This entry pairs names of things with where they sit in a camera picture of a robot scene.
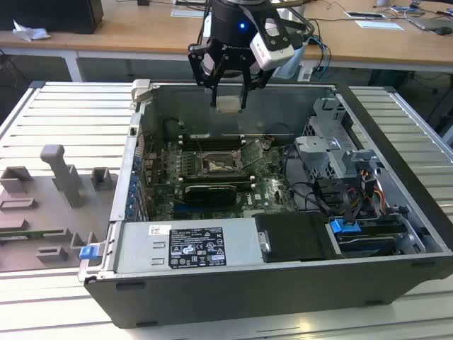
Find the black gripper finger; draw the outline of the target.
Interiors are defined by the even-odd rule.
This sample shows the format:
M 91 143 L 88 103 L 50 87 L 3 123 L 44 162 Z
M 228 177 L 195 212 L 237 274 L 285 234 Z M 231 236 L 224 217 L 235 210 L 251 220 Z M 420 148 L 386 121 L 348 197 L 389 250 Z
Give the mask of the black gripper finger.
M 209 57 L 214 65 L 209 73 L 203 69 L 203 62 Z M 198 86 L 212 90 L 210 106 L 217 106 L 217 87 L 227 66 L 227 54 L 219 42 L 209 42 L 204 45 L 190 44 L 188 60 Z
M 242 66 L 241 73 L 243 76 L 243 83 L 241 88 L 241 107 L 246 107 L 248 93 L 255 89 L 264 89 L 272 76 L 272 70 L 263 71 L 259 69 L 256 71 L 252 67 Z

